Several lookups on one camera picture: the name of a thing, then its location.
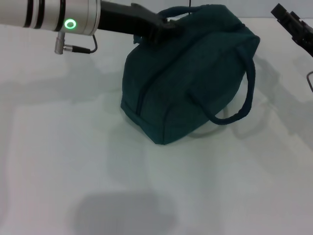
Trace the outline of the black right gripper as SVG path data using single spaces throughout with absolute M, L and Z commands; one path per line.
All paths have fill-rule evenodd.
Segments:
M 310 56 L 313 55 L 313 28 L 300 19 L 293 11 L 291 13 L 277 4 L 271 11 L 279 24 L 287 31 L 291 31 L 292 39 Z

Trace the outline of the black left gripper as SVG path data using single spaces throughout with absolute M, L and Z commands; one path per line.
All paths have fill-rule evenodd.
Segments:
M 184 32 L 184 27 L 176 21 L 166 22 L 139 4 L 121 5 L 104 0 L 101 1 L 98 29 L 135 35 L 151 43 L 165 42 Z

